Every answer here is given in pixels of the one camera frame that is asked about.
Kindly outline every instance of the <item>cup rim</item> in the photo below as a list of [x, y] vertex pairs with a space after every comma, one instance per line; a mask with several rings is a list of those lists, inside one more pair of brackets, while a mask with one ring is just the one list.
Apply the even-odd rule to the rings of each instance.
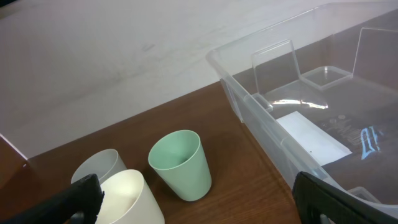
[[[153, 153], [153, 149], [155, 148], [155, 146], [158, 145], [158, 144], [161, 142], [161, 140], [163, 140], [164, 138], [170, 136], [171, 134], [179, 133], [179, 132], [191, 132], [191, 133], [195, 134], [195, 136], [198, 138], [198, 140], [199, 140], [198, 146], [197, 146], [197, 149], [195, 150], [195, 152], [192, 154], [192, 156], [189, 157], [189, 158], [188, 158], [186, 161], [184, 161], [183, 163], [181, 163], [181, 164], [179, 164], [179, 165], [177, 165], [177, 166], [175, 166], [175, 167], [171, 167], [171, 168], [167, 168], [167, 169], [160, 169], [160, 168], [156, 168], [155, 166], [153, 166], [153, 165], [150, 163], [150, 159], [149, 159], [149, 158], [150, 158], [150, 155]], [[200, 145], [201, 145], [200, 137], [199, 137], [198, 133], [196, 133], [196, 132], [194, 132], [194, 131], [184, 129], [184, 130], [178, 130], [178, 131], [174, 131], [174, 132], [172, 132], [172, 133], [168, 133], [168, 134], [166, 134], [165, 136], [163, 136], [161, 139], [159, 139], [159, 140], [154, 144], [154, 146], [152, 146], [152, 148], [151, 148], [150, 151], [149, 151], [149, 155], [148, 155], [148, 163], [149, 163], [149, 165], [150, 165], [153, 169], [155, 169], [155, 170], [172, 170], [172, 169], [176, 169], [176, 168], [178, 168], [178, 167], [180, 167], [180, 166], [186, 164], [187, 162], [189, 162], [189, 161], [197, 154], [197, 152], [199, 151]]]
[[113, 224], [113, 223], [116, 223], [117, 221], [119, 221], [119, 220], [120, 220], [121, 218], [123, 218], [127, 213], [129, 213], [130, 210], [135, 206], [135, 204], [137, 203], [137, 201], [138, 201], [139, 198], [141, 197], [142, 192], [144, 191], [145, 178], [144, 178], [143, 174], [142, 174], [141, 172], [139, 172], [138, 170], [135, 170], [135, 169], [127, 169], [127, 170], [124, 170], [124, 171], [118, 172], [117, 174], [112, 175], [110, 178], [106, 179], [106, 180], [101, 184], [101, 185], [105, 184], [107, 181], [114, 179], [115, 176], [121, 175], [123, 172], [131, 172], [131, 171], [133, 171], [134, 173], [139, 174], [139, 178], [140, 178], [140, 180], [141, 180], [141, 182], [142, 182], [142, 185], [141, 185], [141, 187], [140, 187], [139, 194], [138, 194], [138, 196], [137, 196], [136, 201], [130, 206], [130, 208], [127, 209], [127, 211], [126, 211], [123, 215], [121, 215], [117, 220], [111, 222], [110, 224]]
[[104, 175], [102, 175], [102, 177], [97, 177], [98, 180], [103, 179], [109, 172], [111, 172], [111, 170], [113, 169], [113, 167], [115, 167], [116, 163], [118, 162], [118, 159], [119, 159], [119, 152], [118, 152], [117, 150], [115, 150], [115, 149], [104, 149], [104, 150], [102, 150], [102, 151], [100, 151], [100, 152], [97, 152], [96, 154], [90, 156], [90, 157], [87, 158], [82, 164], [80, 164], [80, 166], [75, 170], [75, 172], [74, 172], [73, 175], [72, 175], [72, 179], [70, 180], [71, 184], [74, 183], [74, 182], [76, 182], [76, 181], [78, 181], [78, 180], [73, 181], [73, 179], [74, 179], [74, 177], [76, 176], [78, 170], [79, 170], [79, 169], [82, 169], [83, 165], [87, 165], [87, 163], [89, 163], [89, 161], [92, 160], [93, 157], [97, 156], [98, 154], [104, 153], [104, 152], [106, 152], [106, 151], [113, 151], [113, 152], [116, 152], [116, 158], [115, 158], [114, 163], [113, 163], [113, 165], [111, 166], [111, 168], [109, 168], [109, 170], [108, 170]]

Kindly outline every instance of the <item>cup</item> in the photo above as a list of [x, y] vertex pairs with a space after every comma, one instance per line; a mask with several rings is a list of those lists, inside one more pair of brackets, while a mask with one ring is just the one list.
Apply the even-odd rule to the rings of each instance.
[[101, 184], [104, 200], [96, 224], [164, 224], [162, 211], [144, 176], [124, 170]]
[[149, 165], [183, 200], [194, 201], [210, 190], [211, 176], [199, 135], [181, 130], [159, 140], [150, 150]]
[[87, 176], [96, 174], [99, 184], [120, 171], [126, 170], [119, 153], [115, 149], [98, 152], [82, 163], [72, 176], [71, 184]]

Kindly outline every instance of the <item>transparent storage box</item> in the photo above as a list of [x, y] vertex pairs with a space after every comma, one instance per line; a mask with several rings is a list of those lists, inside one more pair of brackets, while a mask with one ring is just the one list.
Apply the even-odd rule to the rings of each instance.
[[206, 57], [290, 187], [306, 171], [398, 218], [397, 9], [322, 5]]

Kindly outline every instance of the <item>white paper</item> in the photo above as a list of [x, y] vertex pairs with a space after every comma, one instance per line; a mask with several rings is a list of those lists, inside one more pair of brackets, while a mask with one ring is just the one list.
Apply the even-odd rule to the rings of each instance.
[[277, 121], [321, 166], [352, 153], [297, 111]]

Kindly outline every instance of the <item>plastic bin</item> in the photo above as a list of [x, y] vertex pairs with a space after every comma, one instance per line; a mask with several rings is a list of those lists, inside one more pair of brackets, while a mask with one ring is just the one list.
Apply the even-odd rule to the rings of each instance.
[[398, 218], [397, 9], [322, 5], [206, 57], [290, 187], [306, 171]]

